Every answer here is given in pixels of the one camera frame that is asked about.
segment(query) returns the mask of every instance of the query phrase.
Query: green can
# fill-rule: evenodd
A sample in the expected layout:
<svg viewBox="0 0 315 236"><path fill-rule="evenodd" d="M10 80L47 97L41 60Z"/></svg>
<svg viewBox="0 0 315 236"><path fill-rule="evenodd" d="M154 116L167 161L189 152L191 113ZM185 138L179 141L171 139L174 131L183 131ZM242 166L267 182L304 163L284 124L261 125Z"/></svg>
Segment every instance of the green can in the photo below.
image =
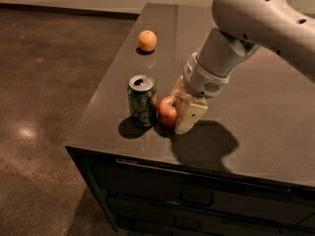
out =
<svg viewBox="0 0 315 236"><path fill-rule="evenodd" d="M129 108L134 123L152 127L157 121L157 88L153 78L134 76L128 86Z"/></svg>

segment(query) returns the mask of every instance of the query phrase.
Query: desk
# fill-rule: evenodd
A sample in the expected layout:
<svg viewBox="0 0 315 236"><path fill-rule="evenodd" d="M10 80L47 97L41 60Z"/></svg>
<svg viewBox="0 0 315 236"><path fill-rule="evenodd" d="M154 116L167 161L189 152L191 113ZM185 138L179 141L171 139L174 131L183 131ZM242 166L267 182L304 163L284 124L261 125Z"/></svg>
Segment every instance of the desk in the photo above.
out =
<svg viewBox="0 0 315 236"><path fill-rule="evenodd" d="M129 78L170 94L213 25L211 8L148 4L66 148L115 230L314 235L315 87L276 54L240 64L189 134L130 119ZM157 33L150 55L137 52L142 30Z"/></svg>

